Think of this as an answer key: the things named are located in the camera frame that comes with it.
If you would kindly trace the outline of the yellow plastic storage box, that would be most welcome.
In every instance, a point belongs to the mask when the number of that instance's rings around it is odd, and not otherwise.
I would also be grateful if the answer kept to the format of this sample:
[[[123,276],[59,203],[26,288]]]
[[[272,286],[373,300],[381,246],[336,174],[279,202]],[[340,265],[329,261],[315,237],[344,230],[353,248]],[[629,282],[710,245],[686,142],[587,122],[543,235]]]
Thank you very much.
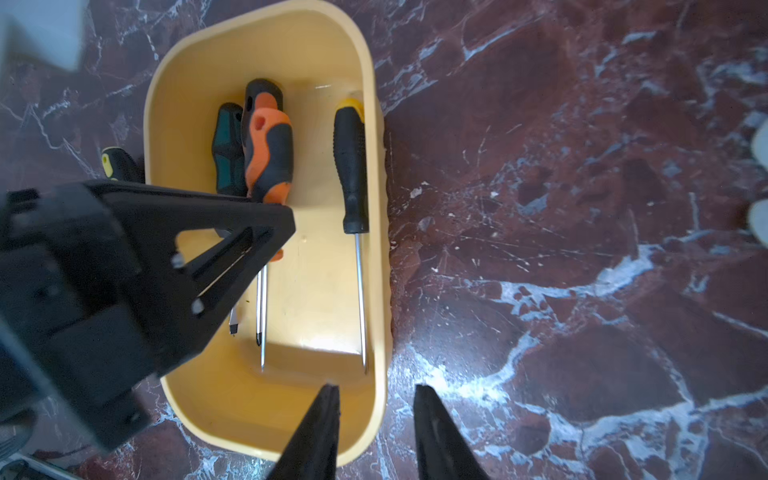
[[[166,375],[164,393],[200,439],[276,460],[320,388],[340,390],[339,464],[375,439],[387,401],[391,356],[383,117],[375,69],[355,22],[324,1],[285,1],[234,17],[178,42],[159,64],[144,108],[151,184],[211,193],[216,116],[243,103],[248,82],[283,92],[292,123],[294,234],[268,269],[267,344],[256,343],[257,284],[241,295],[239,331],[221,325],[194,359]],[[343,194],[332,154],[335,111],[363,106],[370,230],[344,232]]]

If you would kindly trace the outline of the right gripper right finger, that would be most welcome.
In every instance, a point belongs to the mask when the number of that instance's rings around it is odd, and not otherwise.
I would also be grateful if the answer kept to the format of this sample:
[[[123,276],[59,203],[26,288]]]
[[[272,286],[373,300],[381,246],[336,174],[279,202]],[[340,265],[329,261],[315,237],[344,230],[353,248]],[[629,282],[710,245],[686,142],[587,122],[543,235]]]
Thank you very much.
[[[488,479],[436,391],[415,388],[414,424],[420,479]]]

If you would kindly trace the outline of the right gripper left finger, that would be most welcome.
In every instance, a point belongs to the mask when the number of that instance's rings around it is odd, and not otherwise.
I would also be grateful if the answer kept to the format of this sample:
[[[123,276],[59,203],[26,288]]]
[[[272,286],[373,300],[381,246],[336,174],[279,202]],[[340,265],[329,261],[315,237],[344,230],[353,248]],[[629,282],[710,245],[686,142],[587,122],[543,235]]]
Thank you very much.
[[[340,429],[340,391],[326,384],[267,478],[335,479]]]

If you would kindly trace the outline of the orange handle long screwdriver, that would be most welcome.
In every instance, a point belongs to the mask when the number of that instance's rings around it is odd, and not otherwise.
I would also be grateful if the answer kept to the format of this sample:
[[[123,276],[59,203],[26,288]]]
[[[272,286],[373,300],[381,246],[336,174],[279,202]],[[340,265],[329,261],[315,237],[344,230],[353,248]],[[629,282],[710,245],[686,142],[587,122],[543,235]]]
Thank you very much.
[[[241,124],[242,140],[245,155],[245,173],[246,173],[246,139],[248,132],[248,122],[253,111],[260,107],[277,108],[284,111],[283,93],[277,84],[267,79],[255,79],[248,83],[245,90],[245,108]]]

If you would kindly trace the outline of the green black handle screwdriver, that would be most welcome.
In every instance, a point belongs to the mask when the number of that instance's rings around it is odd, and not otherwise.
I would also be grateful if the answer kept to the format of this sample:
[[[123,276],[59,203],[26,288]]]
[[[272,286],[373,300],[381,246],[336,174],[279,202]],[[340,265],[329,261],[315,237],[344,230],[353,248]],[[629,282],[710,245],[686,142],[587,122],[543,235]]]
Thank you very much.
[[[243,109],[227,102],[219,107],[211,152],[216,169],[216,193],[245,197],[245,164],[241,136]]]

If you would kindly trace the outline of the orange black stubby screwdriver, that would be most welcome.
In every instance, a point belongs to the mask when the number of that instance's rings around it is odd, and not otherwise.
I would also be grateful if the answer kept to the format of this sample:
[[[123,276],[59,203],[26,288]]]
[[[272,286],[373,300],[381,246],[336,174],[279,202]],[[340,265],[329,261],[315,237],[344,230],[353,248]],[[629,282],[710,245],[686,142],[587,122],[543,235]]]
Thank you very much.
[[[246,139],[248,196],[259,203],[285,205],[294,172],[293,130],[288,115],[277,108],[260,107],[248,122]],[[257,275],[257,343],[260,368],[265,369],[268,335],[268,269],[283,258],[279,250]]]

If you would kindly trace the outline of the black yellow handle screwdriver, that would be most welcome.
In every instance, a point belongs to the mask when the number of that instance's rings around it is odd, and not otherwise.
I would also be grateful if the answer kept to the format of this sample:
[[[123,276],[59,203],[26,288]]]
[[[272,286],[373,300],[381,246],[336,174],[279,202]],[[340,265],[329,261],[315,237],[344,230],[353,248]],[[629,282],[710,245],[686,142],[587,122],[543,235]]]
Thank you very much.
[[[355,241],[360,355],[363,371],[367,373],[367,321],[362,265],[362,235],[369,232],[366,139],[363,105],[355,98],[342,100],[336,108],[333,158],[342,188],[343,230],[345,234],[352,235]]]

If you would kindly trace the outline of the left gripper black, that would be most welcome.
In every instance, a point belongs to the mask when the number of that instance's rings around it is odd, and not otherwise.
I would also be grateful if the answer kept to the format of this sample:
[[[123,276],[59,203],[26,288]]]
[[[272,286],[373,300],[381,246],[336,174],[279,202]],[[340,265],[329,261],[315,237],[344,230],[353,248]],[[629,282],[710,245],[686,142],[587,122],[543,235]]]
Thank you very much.
[[[199,355],[295,231],[287,206],[138,183],[7,193],[2,422],[32,426],[54,396],[117,448],[148,424],[134,386]]]

